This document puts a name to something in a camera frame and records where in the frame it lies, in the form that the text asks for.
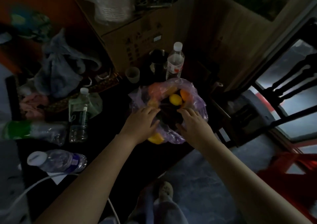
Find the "dark table surface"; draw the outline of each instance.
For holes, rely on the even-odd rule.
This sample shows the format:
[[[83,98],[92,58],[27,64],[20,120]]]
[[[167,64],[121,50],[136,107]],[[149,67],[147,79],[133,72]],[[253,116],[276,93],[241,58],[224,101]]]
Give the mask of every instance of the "dark table surface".
[[[149,77],[150,75],[146,79],[141,78],[140,82],[143,85],[153,83],[154,79]],[[138,86],[138,84],[131,84],[127,79],[123,79],[117,86],[100,93],[103,99],[103,111],[89,121],[89,140],[86,143],[76,144],[67,141],[62,147],[59,147],[39,140],[18,140],[26,187],[47,176],[39,168],[26,164],[27,156],[33,151],[61,148],[84,154],[88,159],[88,164],[90,164],[121,130],[130,113],[131,99],[128,97],[128,93]],[[68,110],[54,115],[50,120],[67,121]],[[188,143],[155,145],[145,141],[136,146],[120,171],[109,196],[122,222],[134,209],[140,191],[192,149]],[[46,180],[30,190],[27,197],[31,219],[34,221],[75,178],[76,176],[66,176],[58,185],[52,180]],[[113,215],[113,213],[107,203],[101,219],[108,215]]]

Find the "gray pants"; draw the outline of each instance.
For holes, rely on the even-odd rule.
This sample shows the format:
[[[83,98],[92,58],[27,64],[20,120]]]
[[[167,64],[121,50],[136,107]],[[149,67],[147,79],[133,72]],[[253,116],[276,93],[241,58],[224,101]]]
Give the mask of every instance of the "gray pants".
[[[125,224],[188,224],[172,198],[165,195],[154,201],[153,186],[146,187]]]

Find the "foot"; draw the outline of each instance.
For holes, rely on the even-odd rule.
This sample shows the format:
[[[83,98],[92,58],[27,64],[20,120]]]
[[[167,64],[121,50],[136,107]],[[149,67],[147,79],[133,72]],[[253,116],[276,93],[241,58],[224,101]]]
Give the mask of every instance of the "foot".
[[[158,197],[159,197],[161,202],[168,199],[168,197],[173,199],[173,187],[169,182],[164,182],[160,186],[159,191],[158,191]]]

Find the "hand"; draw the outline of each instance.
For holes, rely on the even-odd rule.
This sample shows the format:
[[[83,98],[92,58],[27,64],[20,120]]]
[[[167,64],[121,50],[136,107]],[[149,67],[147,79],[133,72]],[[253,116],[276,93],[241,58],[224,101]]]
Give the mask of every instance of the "hand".
[[[149,106],[140,108],[130,114],[119,135],[128,138],[135,146],[142,143],[155,133],[159,120],[152,126],[151,123],[159,111],[160,109]]]
[[[204,144],[218,141],[211,127],[197,111],[189,108],[177,111],[182,114],[187,130],[180,124],[176,124],[176,127],[185,140],[195,149],[199,149]]]

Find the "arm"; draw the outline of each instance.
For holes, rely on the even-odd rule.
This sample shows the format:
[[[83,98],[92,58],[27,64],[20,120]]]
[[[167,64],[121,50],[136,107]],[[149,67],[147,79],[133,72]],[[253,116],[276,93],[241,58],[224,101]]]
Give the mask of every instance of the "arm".
[[[248,223],[311,224],[301,212],[219,142],[198,112],[192,109],[181,109],[179,112],[187,126],[185,130],[178,125],[180,132],[211,164]]]
[[[151,126],[159,109],[141,108],[132,113],[121,132],[40,215],[35,223],[97,223],[109,193],[133,148],[149,138],[158,122]]]

